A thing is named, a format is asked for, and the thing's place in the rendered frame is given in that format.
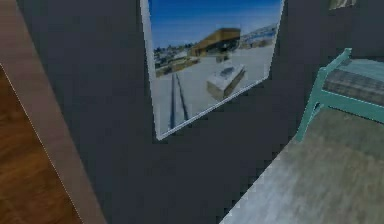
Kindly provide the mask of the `white framed window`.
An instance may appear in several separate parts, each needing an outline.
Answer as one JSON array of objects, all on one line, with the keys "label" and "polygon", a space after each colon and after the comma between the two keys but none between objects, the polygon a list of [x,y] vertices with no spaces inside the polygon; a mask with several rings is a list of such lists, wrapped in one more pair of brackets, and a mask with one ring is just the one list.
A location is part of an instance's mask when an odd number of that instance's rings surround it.
[{"label": "white framed window", "polygon": [[140,0],[155,136],[270,74],[286,0]]}]

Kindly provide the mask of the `teal framed bed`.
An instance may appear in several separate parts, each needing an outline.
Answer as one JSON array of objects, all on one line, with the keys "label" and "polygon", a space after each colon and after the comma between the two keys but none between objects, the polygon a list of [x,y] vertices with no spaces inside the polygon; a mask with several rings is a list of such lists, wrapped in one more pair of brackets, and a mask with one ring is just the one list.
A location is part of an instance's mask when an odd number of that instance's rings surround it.
[{"label": "teal framed bed", "polygon": [[295,140],[302,141],[311,120],[324,107],[384,123],[384,62],[351,58],[345,48],[316,75]]}]

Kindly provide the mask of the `pale framed wall picture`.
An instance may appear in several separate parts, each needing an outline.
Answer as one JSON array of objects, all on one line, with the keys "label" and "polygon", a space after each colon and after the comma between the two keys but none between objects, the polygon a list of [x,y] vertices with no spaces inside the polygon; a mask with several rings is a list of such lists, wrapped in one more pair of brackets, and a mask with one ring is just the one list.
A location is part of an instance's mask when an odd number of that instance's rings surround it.
[{"label": "pale framed wall picture", "polygon": [[355,5],[357,0],[329,0],[329,10]]}]

